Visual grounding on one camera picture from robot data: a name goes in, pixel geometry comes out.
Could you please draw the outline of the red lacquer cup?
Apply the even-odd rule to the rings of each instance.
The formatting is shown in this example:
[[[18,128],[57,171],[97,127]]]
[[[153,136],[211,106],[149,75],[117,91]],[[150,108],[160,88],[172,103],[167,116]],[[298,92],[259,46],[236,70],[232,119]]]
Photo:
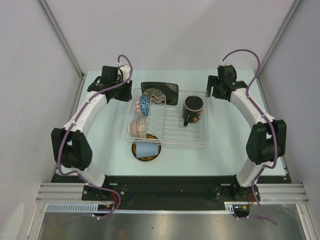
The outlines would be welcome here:
[[[189,123],[198,122],[203,108],[204,101],[199,96],[190,95],[186,97],[182,108],[183,125],[186,127]]]

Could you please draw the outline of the black floral square plate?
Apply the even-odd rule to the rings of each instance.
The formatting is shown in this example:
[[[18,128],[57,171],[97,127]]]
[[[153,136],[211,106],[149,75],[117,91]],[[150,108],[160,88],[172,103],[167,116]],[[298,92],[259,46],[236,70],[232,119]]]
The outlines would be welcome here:
[[[179,100],[179,85],[170,82],[145,81],[140,84],[141,92],[146,95],[150,102],[165,103],[176,106]]]

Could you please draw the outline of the white wire dish rack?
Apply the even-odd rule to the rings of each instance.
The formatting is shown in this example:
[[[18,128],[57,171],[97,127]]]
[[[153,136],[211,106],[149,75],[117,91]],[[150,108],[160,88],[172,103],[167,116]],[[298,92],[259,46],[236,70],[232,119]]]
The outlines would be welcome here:
[[[135,109],[136,100],[142,95],[140,88],[132,90],[132,100],[126,109],[124,136],[127,140],[136,142],[154,142],[163,146],[204,147],[209,141],[208,104],[204,91],[180,90],[177,105],[165,104],[166,97],[151,99],[148,116],[140,114]],[[182,110],[184,100],[188,96],[198,96],[204,106],[199,120],[184,126]],[[146,122],[146,133],[155,139],[139,138],[130,132],[132,121],[143,117]]]

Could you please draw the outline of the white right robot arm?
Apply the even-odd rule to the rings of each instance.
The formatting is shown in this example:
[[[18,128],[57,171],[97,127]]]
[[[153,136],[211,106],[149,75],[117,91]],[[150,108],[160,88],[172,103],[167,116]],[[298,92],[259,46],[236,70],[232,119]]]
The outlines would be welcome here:
[[[231,196],[242,201],[249,194],[248,187],[255,185],[264,169],[274,169],[279,157],[286,150],[287,125],[262,110],[250,96],[249,86],[237,81],[237,72],[232,65],[219,65],[217,76],[210,75],[206,97],[229,101],[242,114],[251,127],[246,143],[246,160],[236,174],[237,184],[230,188]]]

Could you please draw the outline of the blue patterned bowl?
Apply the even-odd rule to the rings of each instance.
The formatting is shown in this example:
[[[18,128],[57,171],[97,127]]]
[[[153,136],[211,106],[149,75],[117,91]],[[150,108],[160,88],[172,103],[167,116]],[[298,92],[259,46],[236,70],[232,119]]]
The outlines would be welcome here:
[[[150,101],[145,94],[142,94],[135,100],[134,109],[140,115],[143,115],[145,117],[149,115]]]

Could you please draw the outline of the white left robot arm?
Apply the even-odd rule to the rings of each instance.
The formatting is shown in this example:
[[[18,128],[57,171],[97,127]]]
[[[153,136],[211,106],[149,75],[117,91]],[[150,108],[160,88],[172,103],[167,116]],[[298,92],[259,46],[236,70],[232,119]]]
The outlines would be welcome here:
[[[62,127],[51,132],[54,160],[59,173],[77,174],[87,184],[94,185],[93,194],[100,200],[110,196],[111,188],[104,184],[105,175],[93,162],[93,150],[87,139],[90,128],[111,99],[128,102],[132,99],[131,65],[103,66],[87,88],[84,102],[73,117]]]

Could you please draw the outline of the brown patterned bowl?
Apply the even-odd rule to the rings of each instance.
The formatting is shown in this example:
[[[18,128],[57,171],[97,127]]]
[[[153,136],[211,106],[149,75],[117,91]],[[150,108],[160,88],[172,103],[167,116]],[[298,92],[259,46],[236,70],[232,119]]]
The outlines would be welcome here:
[[[134,137],[144,139],[147,136],[147,123],[143,117],[138,117],[130,123],[128,130]]]

